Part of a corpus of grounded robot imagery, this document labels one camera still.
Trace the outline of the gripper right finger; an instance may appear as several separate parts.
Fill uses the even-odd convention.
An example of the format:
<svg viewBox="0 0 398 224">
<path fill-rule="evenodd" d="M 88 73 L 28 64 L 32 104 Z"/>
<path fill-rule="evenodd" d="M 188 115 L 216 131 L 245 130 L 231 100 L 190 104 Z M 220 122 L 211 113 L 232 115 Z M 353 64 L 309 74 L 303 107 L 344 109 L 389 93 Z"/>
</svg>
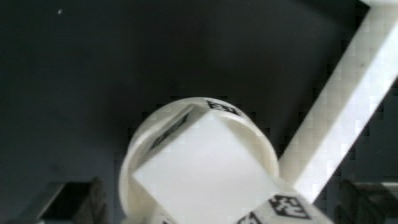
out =
<svg viewBox="0 0 398 224">
<path fill-rule="evenodd" d="M 398 224 L 398 183 L 341 182 L 335 224 Z"/>
</svg>

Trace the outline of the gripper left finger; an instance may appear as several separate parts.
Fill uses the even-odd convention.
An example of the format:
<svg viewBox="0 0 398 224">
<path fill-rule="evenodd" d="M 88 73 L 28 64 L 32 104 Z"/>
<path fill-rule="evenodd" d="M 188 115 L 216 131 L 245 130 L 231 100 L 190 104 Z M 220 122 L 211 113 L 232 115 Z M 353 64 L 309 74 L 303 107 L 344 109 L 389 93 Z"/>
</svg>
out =
<svg viewBox="0 0 398 224">
<path fill-rule="evenodd" d="M 101 179 L 51 182 L 14 224 L 110 224 Z"/>
</svg>

